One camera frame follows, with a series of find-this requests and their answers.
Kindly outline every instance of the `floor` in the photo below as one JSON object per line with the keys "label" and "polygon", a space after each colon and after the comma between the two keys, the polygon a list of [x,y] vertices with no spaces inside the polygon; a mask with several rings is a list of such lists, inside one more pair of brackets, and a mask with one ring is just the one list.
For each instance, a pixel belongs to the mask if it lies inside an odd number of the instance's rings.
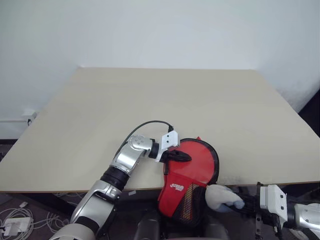
{"label": "floor", "polygon": [[[10,149],[10,145],[0,145],[0,153],[4,156],[6,152]],[[255,187],[249,189],[250,193],[255,194]],[[2,203],[6,196],[3,194],[0,195],[0,212],[10,208],[18,208],[19,205],[23,202],[14,195],[12,199]],[[81,195],[76,193],[70,193],[68,195],[61,196],[64,200],[77,204],[81,200]],[[47,218],[48,212],[44,209],[41,209],[37,206],[28,204],[26,208],[30,209],[34,216],[34,221],[40,221]],[[0,214],[0,219],[4,219],[7,216],[7,212]],[[134,237],[134,234],[137,230],[137,225],[142,216],[144,215],[143,211],[130,211],[119,213],[109,230],[109,238],[111,240],[131,240]],[[230,240],[254,240],[255,239],[255,222],[253,219],[244,219],[239,216],[237,213],[215,213],[215,217],[225,226],[228,231]],[[273,229],[270,226],[263,225],[262,227],[262,236],[264,240],[277,240],[274,236]],[[32,234],[29,236],[28,240],[48,240],[53,233],[47,226],[43,226],[39,229],[33,230]],[[284,229],[283,231],[285,240],[296,240],[297,238],[293,237],[291,233]]]}

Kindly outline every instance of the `robotic arm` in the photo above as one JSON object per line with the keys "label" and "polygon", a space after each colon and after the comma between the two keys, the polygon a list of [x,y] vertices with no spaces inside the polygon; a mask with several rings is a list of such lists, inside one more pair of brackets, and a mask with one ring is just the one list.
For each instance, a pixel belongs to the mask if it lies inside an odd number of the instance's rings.
{"label": "robotic arm", "polygon": [[159,162],[169,147],[179,144],[174,130],[163,135],[161,143],[141,135],[129,137],[109,168],[75,208],[70,224],[61,228],[50,240],[95,240],[102,226],[112,219],[115,202],[140,158],[147,155]]}
{"label": "robotic arm", "polygon": [[[215,202],[216,200],[212,197],[213,192],[218,192],[216,191],[217,187],[221,186],[211,185],[210,188],[207,188],[207,191],[209,189],[207,202],[213,201],[213,203],[209,202],[209,207],[213,204],[222,204],[222,202]],[[299,203],[296,199],[291,199],[292,197],[285,194],[275,184],[263,185],[258,182],[256,187],[257,194],[255,196],[236,193],[245,203],[243,208],[228,205],[229,208],[243,214],[243,216],[255,218],[255,239],[262,239],[261,226],[263,223],[272,226],[275,236],[280,240],[283,239],[283,228],[301,230],[310,240],[320,240],[319,202],[308,205]]]}

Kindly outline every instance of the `wooden table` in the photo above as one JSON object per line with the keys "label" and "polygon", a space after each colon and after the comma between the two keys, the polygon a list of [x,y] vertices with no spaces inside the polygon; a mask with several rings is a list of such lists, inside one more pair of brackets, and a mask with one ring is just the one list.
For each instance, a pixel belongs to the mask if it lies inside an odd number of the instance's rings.
{"label": "wooden table", "polygon": [[[253,70],[80,68],[0,163],[0,191],[87,191],[149,120],[210,143],[219,184],[320,180],[318,136]],[[138,133],[166,131],[153,123]],[[162,186],[162,163],[145,158],[126,188]]]}

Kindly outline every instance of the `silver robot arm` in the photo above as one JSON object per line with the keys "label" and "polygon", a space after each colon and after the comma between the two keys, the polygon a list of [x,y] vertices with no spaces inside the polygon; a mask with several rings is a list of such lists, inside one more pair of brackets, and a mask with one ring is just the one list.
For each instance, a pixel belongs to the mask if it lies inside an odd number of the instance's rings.
{"label": "silver robot arm", "polygon": [[112,215],[129,177],[142,156],[159,162],[163,152],[180,144],[176,131],[162,136],[161,143],[140,135],[131,136],[115,155],[109,168],[75,208],[70,224],[49,240],[95,240],[98,231]]}
{"label": "silver robot arm", "polygon": [[295,229],[302,230],[310,240],[320,240],[320,203],[294,206]]}

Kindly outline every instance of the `red fabric case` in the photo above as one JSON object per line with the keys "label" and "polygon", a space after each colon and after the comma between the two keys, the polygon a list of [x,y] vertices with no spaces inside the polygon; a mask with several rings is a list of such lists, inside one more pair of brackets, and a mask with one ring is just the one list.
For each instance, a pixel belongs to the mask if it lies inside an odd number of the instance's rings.
{"label": "red fabric case", "polygon": [[158,207],[165,216],[192,227],[198,224],[206,206],[207,184],[218,179],[219,159],[214,148],[200,138],[182,139],[174,149],[189,154],[192,160],[168,161]]}

